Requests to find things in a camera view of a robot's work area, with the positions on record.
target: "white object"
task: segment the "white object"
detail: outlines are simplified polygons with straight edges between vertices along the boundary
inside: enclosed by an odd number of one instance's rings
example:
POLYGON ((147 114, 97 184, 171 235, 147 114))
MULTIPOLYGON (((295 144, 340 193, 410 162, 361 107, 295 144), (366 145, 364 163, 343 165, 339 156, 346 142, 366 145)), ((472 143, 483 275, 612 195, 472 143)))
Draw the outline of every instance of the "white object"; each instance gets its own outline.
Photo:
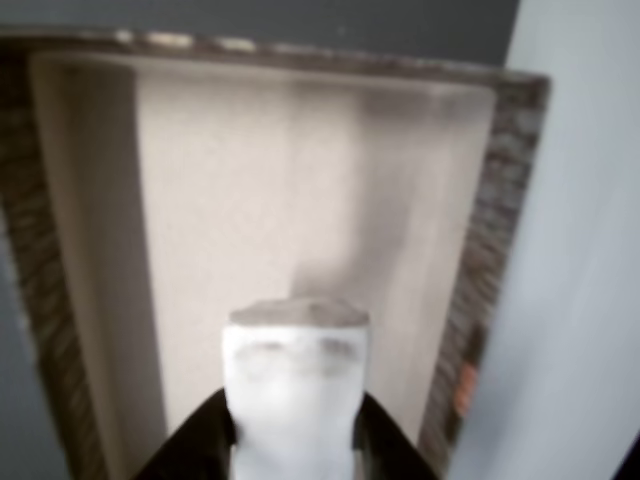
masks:
POLYGON ((367 316, 343 302, 264 302, 223 332, 235 480, 352 480, 367 316))

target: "white wall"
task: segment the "white wall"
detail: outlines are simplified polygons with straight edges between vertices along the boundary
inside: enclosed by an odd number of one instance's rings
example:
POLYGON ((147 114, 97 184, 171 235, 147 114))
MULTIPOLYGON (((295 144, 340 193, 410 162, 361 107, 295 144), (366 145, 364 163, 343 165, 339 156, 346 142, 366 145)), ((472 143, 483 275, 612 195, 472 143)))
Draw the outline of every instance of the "white wall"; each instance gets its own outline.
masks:
POLYGON ((640 428, 639 18, 522 2, 509 65, 554 94, 451 480, 609 479, 640 428))
POLYGON ((293 292, 370 312, 367 386, 416 440, 493 94, 156 62, 138 99, 169 430, 222 385, 228 312, 293 292))

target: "wooden frame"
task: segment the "wooden frame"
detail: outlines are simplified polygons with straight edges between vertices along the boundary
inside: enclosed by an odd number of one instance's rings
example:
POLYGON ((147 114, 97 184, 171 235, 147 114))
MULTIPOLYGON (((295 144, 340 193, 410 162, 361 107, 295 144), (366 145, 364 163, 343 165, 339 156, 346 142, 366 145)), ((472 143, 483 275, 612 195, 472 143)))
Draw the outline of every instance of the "wooden frame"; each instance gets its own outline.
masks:
POLYGON ((232 64, 424 79, 487 87, 496 107, 472 215, 425 406, 419 448, 446 468, 452 445, 447 416, 474 328, 488 326, 538 143, 546 78, 450 62, 290 45, 128 30, 5 30, 0 34, 0 254, 12 265, 15 293, 33 338, 38 366, 76 478, 107 478, 69 302, 58 233, 33 112, 27 57, 39 51, 85 51, 200 59, 232 64))

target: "gray wall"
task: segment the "gray wall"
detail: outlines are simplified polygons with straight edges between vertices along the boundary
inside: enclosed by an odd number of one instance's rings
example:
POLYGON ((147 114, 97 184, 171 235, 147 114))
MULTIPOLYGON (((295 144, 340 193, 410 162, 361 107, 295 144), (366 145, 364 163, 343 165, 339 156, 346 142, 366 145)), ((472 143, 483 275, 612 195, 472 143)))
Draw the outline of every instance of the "gray wall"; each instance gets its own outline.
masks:
POLYGON ((606 480, 640 427, 637 0, 524 0, 552 76, 507 284, 450 480, 606 480))
POLYGON ((13 272, 3 242, 0 238, 0 478, 67 480, 64 455, 18 322, 24 316, 10 289, 13 272))
POLYGON ((518 0, 2 0, 0 25, 133 27, 501 65, 518 0))

